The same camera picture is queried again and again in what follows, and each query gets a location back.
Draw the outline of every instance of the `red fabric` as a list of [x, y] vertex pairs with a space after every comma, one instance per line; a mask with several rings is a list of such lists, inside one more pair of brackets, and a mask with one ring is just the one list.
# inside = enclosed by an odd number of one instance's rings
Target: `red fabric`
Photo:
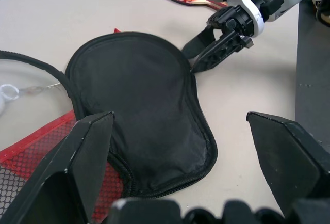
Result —
[[[13, 184], [16, 184], [15, 181], [22, 184], [23, 179], [27, 180], [41, 162], [42, 158], [69, 134], [75, 123], [76, 119], [73, 111], [71, 111], [1, 151], [0, 166], [6, 169], [6, 174], [9, 174], [10, 171], [10, 175], [18, 176], [12, 177], [12, 181], [14, 181]], [[0, 180], [0, 185], [7, 183], [5, 181], [6, 180]], [[122, 191], [123, 182], [119, 178], [118, 173], [108, 163], [92, 216], [94, 223], [102, 222], [107, 216], [112, 203], [120, 198]]]

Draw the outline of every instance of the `white keychain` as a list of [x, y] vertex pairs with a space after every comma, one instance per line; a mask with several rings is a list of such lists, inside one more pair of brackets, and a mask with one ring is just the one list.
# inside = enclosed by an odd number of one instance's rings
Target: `white keychain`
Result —
[[0, 115], [4, 112], [6, 103], [18, 99], [21, 95], [36, 95], [43, 92], [44, 90], [58, 87], [60, 85], [61, 83], [56, 83], [47, 87], [31, 86], [23, 89], [19, 89], [12, 84], [0, 85]]

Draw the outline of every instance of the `black cable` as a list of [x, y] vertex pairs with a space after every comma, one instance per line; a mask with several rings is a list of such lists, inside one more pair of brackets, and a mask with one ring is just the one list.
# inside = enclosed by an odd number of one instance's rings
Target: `black cable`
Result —
[[280, 10], [284, 0], [270, 0], [260, 5], [260, 12], [264, 20], [267, 20], [270, 15], [273, 15]]
[[317, 19], [318, 21], [320, 21], [322, 24], [324, 24], [324, 25], [330, 27], [330, 24], [328, 24], [326, 21], [324, 21], [324, 20], [321, 18], [321, 14], [324, 12], [323, 9], [325, 9], [325, 8], [324, 8], [324, 5], [326, 5], [326, 2], [327, 2], [327, 0], [321, 0], [320, 5], [319, 5], [319, 7], [318, 7], [318, 10], [316, 11], [316, 19]]
[[6, 60], [17, 60], [21, 61], [24, 63], [28, 63], [36, 68], [39, 68], [41, 70], [45, 70], [47, 73], [52, 75], [54, 78], [58, 79], [62, 86], [65, 88], [67, 91], [68, 97], [71, 99], [74, 114], [76, 116], [77, 121], [84, 118], [85, 111], [84, 107], [81, 103], [81, 99], [79, 97], [79, 94], [77, 93], [75, 87], [72, 85], [72, 83], [68, 80], [68, 78], [60, 71], [58, 71], [56, 68], [53, 66], [36, 60], [34, 58], [31, 58], [26, 55], [14, 53], [14, 52], [8, 52], [8, 51], [0, 51], [0, 58], [4, 58]]

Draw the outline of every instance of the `zipper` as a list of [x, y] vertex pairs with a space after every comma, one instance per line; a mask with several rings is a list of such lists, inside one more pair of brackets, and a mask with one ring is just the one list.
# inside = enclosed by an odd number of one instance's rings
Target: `zipper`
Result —
[[79, 97], [75, 87], [71, 84], [71, 82], [68, 80], [68, 78], [61, 71], [57, 70], [52, 65], [47, 64], [43, 61], [34, 59], [32, 57], [29, 57], [29, 56], [26, 56], [23, 54], [19, 54], [16, 52], [0, 50], [0, 56], [2, 56], [2, 59], [16, 60], [16, 61], [30, 64], [33, 67], [39, 68], [39, 69], [44, 70], [47, 73], [49, 73], [51, 76], [53, 76], [58, 81], [60, 81], [62, 86], [67, 91], [68, 97], [71, 99], [77, 121], [86, 116], [84, 108], [83, 108], [81, 100], [80, 100], [80, 97]]
[[113, 159], [110, 158], [111, 163], [116, 164], [117, 167], [124, 167], [128, 171], [129, 179], [131, 181], [130, 193], [129, 194], [131, 196], [134, 195], [134, 192], [136, 190], [136, 181], [135, 181], [132, 170], [127, 165], [126, 161], [119, 154], [114, 154], [110, 151], [109, 151], [109, 153], [111, 153], [111, 155], [116, 159], [116, 160], [113, 160]]
[[147, 199], [157, 199], [157, 198], [160, 198], [160, 197], [167, 196], [167, 195], [169, 195], [169, 194], [175, 193], [175, 192], [177, 192], [177, 191], [179, 191], [179, 190], [185, 189], [185, 188], [187, 188], [187, 187], [189, 187], [189, 186], [191, 186], [191, 185], [197, 183], [198, 181], [202, 180], [205, 176], [203, 176], [203, 177], [201, 177], [201, 178], [199, 178], [199, 179], [197, 179], [197, 180], [195, 180], [195, 181], [192, 181], [192, 182], [190, 182], [190, 183], [187, 183], [187, 184], [185, 184], [185, 185], [183, 185], [183, 186], [181, 186], [181, 187], [178, 187], [178, 188], [176, 188], [176, 189], [166, 191], [165, 193], [163, 193], [163, 194], [159, 194], [159, 195], [157, 195], [157, 196], [155, 196], [155, 197], [146, 197], [146, 198], [147, 198]]
[[207, 122], [207, 120], [205, 118], [204, 112], [203, 112], [203, 110], [201, 108], [200, 102], [198, 101], [198, 96], [197, 96], [197, 80], [196, 80], [196, 77], [195, 77], [195, 75], [191, 75], [191, 77], [192, 77], [192, 84], [193, 84], [193, 87], [194, 87], [194, 90], [195, 90], [195, 93], [196, 93], [196, 94], [194, 94], [194, 97], [196, 99], [196, 102], [198, 103], [198, 107], [199, 107], [199, 109], [200, 109], [200, 111], [202, 113], [202, 116], [204, 118], [204, 121], [205, 121], [205, 123], [206, 123], [206, 125], [207, 125], [207, 127], [209, 129], [208, 131], [212, 133], [211, 128], [210, 128], [210, 125], [208, 124], [208, 122]]

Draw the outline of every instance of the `metal key ring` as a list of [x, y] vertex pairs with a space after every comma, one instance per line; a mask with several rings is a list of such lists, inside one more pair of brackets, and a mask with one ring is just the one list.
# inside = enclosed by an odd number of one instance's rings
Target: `metal key ring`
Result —
[[[16, 95], [11, 97], [11, 96], [8, 96], [7, 94], [5, 94], [4, 89], [6, 87], [13, 89], [14, 92], [16, 92]], [[4, 98], [5, 101], [14, 101], [20, 97], [20, 90], [16, 86], [13, 86], [11, 84], [3, 84], [0, 86], [0, 95]]]

